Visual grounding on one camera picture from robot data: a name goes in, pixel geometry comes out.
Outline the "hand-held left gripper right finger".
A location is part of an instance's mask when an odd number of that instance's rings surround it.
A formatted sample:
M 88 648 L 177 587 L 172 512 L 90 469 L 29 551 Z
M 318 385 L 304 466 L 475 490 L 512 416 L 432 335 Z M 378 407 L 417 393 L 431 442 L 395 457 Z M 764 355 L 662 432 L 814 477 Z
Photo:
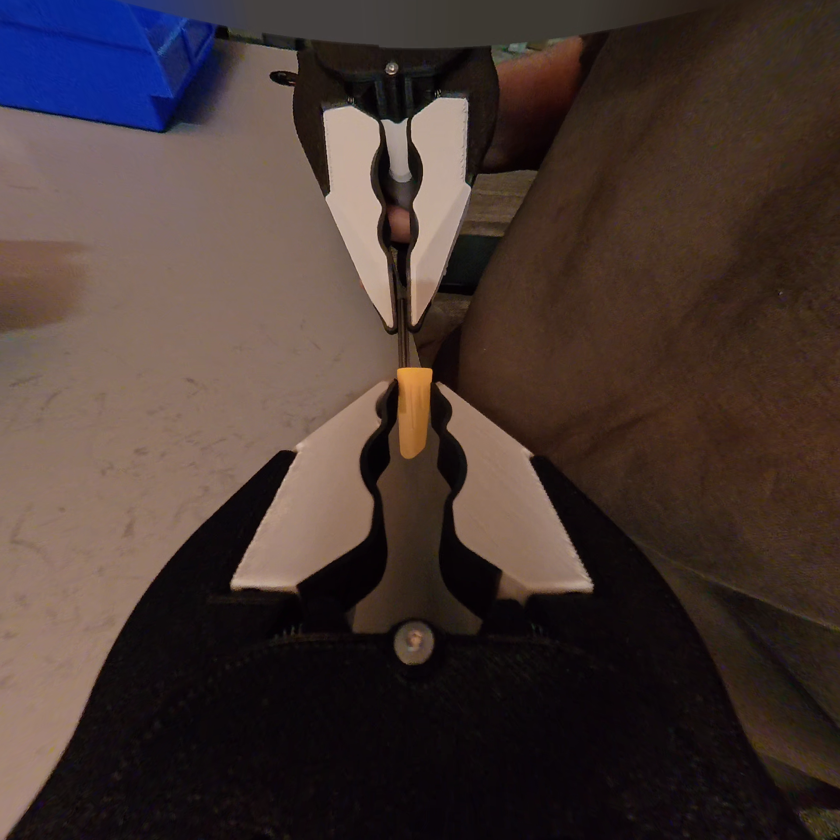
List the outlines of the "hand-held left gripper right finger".
M 433 384 L 430 408 L 448 486 L 438 562 L 449 593 L 474 615 L 497 601 L 591 594 L 532 453 L 446 385 Z

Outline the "yellow plastic toy piece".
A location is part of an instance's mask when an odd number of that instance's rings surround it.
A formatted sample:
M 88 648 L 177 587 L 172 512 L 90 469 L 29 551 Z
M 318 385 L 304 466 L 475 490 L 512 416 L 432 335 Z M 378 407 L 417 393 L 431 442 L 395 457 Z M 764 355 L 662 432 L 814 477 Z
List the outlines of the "yellow plastic toy piece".
M 433 370 L 403 367 L 397 370 L 396 380 L 400 452 L 404 459 L 414 459 L 427 443 Z

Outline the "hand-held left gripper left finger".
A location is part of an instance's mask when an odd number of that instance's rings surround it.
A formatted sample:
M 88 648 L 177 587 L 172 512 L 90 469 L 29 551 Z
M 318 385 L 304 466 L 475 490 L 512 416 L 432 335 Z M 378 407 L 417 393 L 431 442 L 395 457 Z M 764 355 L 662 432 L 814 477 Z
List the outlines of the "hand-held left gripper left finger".
M 396 382 L 381 382 L 295 449 L 230 582 L 352 611 L 381 582 L 387 546 L 377 481 L 390 462 Z

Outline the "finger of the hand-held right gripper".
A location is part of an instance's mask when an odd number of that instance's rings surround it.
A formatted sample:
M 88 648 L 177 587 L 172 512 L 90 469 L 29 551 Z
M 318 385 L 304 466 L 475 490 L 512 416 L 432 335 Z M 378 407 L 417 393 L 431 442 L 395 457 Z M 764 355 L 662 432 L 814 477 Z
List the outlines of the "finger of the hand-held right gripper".
M 411 121 L 411 142 L 422 165 L 413 200 L 417 233 L 407 261 L 412 329 L 438 290 L 466 215 L 468 124 L 465 98 L 438 98 Z
M 387 329 L 394 329 L 392 279 L 382 243 L 383 204 L 374 178 L 382 147 L 380 124 L 352 105 L 326 109 L 327 205 L 360 283 Z

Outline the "black toy axle pin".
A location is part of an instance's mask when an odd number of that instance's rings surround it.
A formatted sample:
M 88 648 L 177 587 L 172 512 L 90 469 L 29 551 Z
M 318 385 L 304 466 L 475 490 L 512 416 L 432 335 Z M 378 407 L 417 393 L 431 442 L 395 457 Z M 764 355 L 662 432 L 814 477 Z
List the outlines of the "black toy axle pin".
M 395 289 L 397 370 L 402 370 L 412 365 L 410 358 L 411 319 L 409 303 L 406 289 L 398 283 Z

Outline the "person's right forearm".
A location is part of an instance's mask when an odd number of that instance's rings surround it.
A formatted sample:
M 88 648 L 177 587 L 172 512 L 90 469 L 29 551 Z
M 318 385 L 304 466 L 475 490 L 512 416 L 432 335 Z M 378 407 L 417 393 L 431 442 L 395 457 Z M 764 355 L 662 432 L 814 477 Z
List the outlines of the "person's right forearm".
M 586 38 L 575 36 L 499 64 L 497 122 L 484 174 L 540 168 L 581 87 L 586 46 Z

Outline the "blue plastic bin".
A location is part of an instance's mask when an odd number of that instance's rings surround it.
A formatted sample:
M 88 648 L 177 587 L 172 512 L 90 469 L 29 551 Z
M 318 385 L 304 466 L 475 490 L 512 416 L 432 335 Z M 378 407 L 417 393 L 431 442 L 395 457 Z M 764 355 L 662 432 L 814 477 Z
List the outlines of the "blue plastic bin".
M 163 132 L 216 26 L 114 1 L 2 1 L 1 103 Z

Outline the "person's brown shirt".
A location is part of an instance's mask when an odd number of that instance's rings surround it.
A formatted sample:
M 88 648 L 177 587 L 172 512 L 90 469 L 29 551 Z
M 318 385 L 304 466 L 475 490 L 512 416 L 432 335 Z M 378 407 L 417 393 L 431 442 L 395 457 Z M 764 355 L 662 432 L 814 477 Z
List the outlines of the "person's brown shirt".
M 838 787 L 838 2 L 584 38 L 457 390 L 657 565 L 772 766 Z

